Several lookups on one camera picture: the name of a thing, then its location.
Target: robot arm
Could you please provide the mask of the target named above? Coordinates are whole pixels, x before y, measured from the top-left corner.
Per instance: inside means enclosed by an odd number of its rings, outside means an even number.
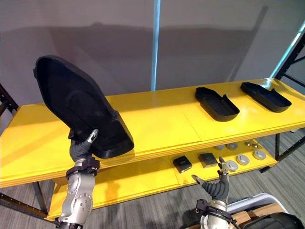
[[[228,165],[221,157],[219,158],[219,161],[219,182],[217,184],[205,182],[198,176],[192,175],[193,179],[212,197],[210,203],[203,199],[198,200],[196,212],[202,214],[202,229],[229,229],[230,222],[239,229],[227,212],[227,200],[229,195]]]
[[[68,193],[56,228],[82,229],[92,210],[92,192],[100,162],[91,157],[89,150],[97,134],[98,130],[95,129],[86,141],[79,144],[75,141],[71,142],[70,156],[75,165],[66,173],[69,181]]]

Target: black bag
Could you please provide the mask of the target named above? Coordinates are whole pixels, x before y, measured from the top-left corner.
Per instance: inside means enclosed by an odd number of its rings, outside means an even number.
[[[243,229],[303,229],[302,222],[294,215],[274,213],[263,216],[243,226]]]

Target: gray wall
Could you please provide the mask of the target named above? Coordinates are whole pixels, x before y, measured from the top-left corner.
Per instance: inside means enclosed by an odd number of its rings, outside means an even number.
[[[164,0],[158,89],[267,78],[304,20],[301,0]]]
[[[157,89],[269,77],[304,19],[304,0],[162,0]],[[106,95],[148,91],[152,31],[153,0],[2,0],[0,82],[42,102],[32,69],[55,54]]]

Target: lower shelf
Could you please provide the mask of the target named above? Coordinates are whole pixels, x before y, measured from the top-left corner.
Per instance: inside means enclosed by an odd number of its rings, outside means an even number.
[[[273,166],[277,163],[262,146],[259,146],[258,149],[266,153],[266,159],[262,161],[255,159],[252,156],[252,152],[255,149],[252,146],[245,146],[244,142],[239,142],[236,150],[230,150],[226,147],[223,150],[217,150],[211,147],[108,168],[96,176],[96,185],[93,190],[93,208],[101,208],[195,184],[191,177],[192,174],[196,174],[206,181],[217,179],[218,167],[203,168],[200,163],[198,156],[203,152],[212,152],[217,159],[221,156],[226,161],[236,161],[238,154],[244,154],[250,159],[248,165],[242,166],[239,164],[238,170],[230,172],[230,175],[244,173],[265,166]],[[180,174],[172,161],[182,155],[186,155],[193,166],[191,169]],[[56,184],[47,220],[54,221],[56,217],[61,215],[61,206],[66,195],[67,185]]]

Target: metal cap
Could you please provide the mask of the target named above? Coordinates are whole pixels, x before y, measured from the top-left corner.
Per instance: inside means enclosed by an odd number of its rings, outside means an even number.
[[[248,165],[250,163],[249,158],[243,154],[237,155],[236,160],[239,164],[241,164],[243,166]]]
[[[238,144],[236,142],[233,142],[233,143],[226,144],[226,146],[228,147],[228,149],[234,150],[234,149],[237,149]]]
[[[229,167],[229,170],[232,172],[238,170],[238,164],[235,161],[227,161],[227,165]]]
[[[224,149],[224,145],[214,146],[215,149],[222,150]]]
[[[264,160],[266,158],[266,154],[262,150],[255,150],[255,151],[253,151],[253,156],[257,160]]]

